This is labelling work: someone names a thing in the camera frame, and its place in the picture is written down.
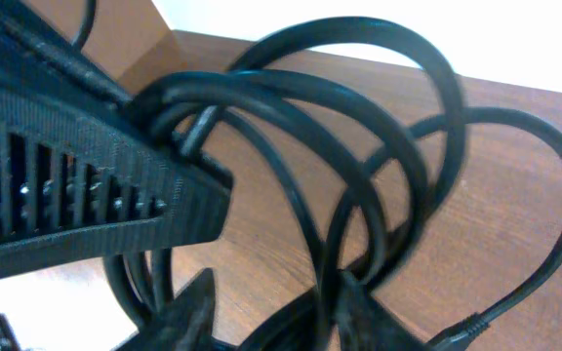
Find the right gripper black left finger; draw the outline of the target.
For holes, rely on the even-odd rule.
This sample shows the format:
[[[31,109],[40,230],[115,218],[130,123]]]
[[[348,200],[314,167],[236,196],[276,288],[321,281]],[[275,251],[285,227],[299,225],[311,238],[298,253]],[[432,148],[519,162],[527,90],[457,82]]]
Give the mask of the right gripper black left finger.
[[[215,311],[214,271],[205,268],[146,327],[116,350],[212,350]]]

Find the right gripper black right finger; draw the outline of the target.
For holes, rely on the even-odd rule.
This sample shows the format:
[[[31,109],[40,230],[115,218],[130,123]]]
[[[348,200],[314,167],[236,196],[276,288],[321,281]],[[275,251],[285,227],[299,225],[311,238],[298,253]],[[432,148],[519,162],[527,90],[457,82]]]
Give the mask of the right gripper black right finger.
[[[337,305],[341,351],[424,351],[427,346],[377,303],[351,273],[341,273]]]

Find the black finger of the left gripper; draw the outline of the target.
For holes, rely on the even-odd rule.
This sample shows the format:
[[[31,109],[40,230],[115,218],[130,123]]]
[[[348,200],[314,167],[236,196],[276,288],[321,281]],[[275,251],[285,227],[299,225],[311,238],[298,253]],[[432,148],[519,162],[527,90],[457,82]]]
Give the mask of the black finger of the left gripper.
[[[0,1],[0,279],[211,242],[230,172],[123,118],[130,97],[31,9]]]

